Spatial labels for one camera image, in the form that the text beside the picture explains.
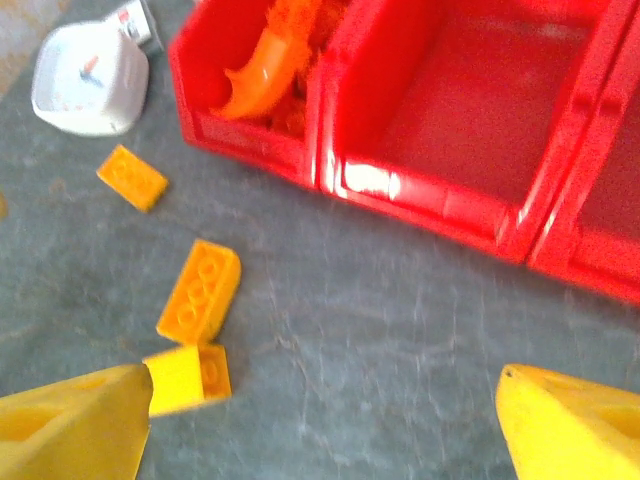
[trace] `lego brick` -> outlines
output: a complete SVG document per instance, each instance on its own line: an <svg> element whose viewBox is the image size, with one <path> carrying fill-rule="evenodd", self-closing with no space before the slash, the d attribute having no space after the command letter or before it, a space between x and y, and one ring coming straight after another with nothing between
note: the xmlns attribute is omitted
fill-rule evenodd
<svg viewBox="0 0 640 480"><path fill-rule="evenodd" d="M496 408L519 480L640 479L640 395L507 365Z"/></svg>
<svg viewBox="0 0 640 480"><path fill-rule="evenodd" d="M183 345L215 338L238 288L240 271L233 250L196 240L160 317L158 333Z"/></svg>
<svg viewBox="0 0 640 480"><path fill-rule="evenodd" d="M122 145L118 145L98 170L98 177L142 212L148 212L169 181Z"/></svg>
<svg viewBox="0 0 640 480"><path fill-rule="evenodd" d="M0 398L0 480L133 480L151 377L121 366Z"/></svg>
<svg viewBox="0 0 640 480"><path fill-rule="evenodd" d="M152 417L231 397L227 356L220 345L191 345L145 358L153 379Z"/></svg>

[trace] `red storage bin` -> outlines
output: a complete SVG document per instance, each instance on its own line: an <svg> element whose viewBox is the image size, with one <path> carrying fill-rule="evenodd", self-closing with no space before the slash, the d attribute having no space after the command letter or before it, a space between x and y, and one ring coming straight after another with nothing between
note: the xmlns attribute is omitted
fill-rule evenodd
<svg viewBox="0 0 640 480"><path fill-rule="evenodd" d="M529 264L640 304L640 15Z"/></svg>
<svg viewBox="0 0 640 480"><path fill-rule="evenodd" d="M185 140L199 148L241 158L288 180L315 188L320 85L307 86L305 138L249 121L214 115L231 94L224 69L251 58L273 0L205 0L169 48L169 62Z"/></svg>
<svg viewBox="0 0 640 480"><path fill-rule="evenodd" d="M524 261L635 4L354 2L319 76L320 188Z"/></svg>

